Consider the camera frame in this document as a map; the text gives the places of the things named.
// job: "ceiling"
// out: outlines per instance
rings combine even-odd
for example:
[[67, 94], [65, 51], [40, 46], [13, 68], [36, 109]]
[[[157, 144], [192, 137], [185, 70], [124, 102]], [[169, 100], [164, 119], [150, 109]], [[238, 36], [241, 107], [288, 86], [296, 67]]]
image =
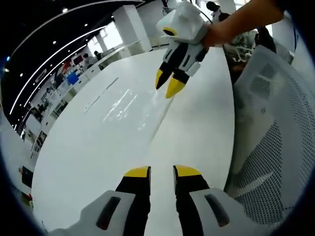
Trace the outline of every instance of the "ceiling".
[[[32, 0], [5, 1], [5, 7], [0, 7], [2, 25], [2, 45], [0, 58], [2, 61], [11, 56], [4, 66], [9, 69], [1, 79], [2, 105], [8, 120], [14, 124], [26, 112], [20, 104], [24, 104], [37, 84], [33, 85], [40, 73], [47, 69], [50, 71], [57, 63], [68, 56], [70, 51], [75, 51], [98, 34], [98, 31], [87, 35], [65, 49], [57, 53], [49, 60], [32, 78], [25, 87], [17, 101], [14, 110], [9, 115], [12, 105], [31, 75], [45, 62], [54, 52], [72, 41], [73, 39], [101, 26], [105, 26], [113, 19], [112, 13], [122, 5], [138, 5], [139, 1], [117, 1], [99, 3], [91, 6], [71, 9], [98, 2], [97, 0]], [[34, 32], [36, 28], [62, 13], [62, 9], [68, 11], [50, 21]], [[34, 32], [25, 42], [21, 42]]]

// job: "office desk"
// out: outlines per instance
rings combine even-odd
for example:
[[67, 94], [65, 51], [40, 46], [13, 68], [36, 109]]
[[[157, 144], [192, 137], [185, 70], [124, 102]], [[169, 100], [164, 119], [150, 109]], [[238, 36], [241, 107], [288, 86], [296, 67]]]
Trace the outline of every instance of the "office desk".
[[232, 85], [222, 48], [173, 99], [155, 76], [165, 50], [107, 66], [68, 104], [47, 137], [32, 185], [34, 215], [48, 230], [75, 223], [80, 211], [116, 189], [125, 172], [151, 165], [146, 235], [180, 235], [173, 165], [199, 169], [223, 189], [234, 141]]

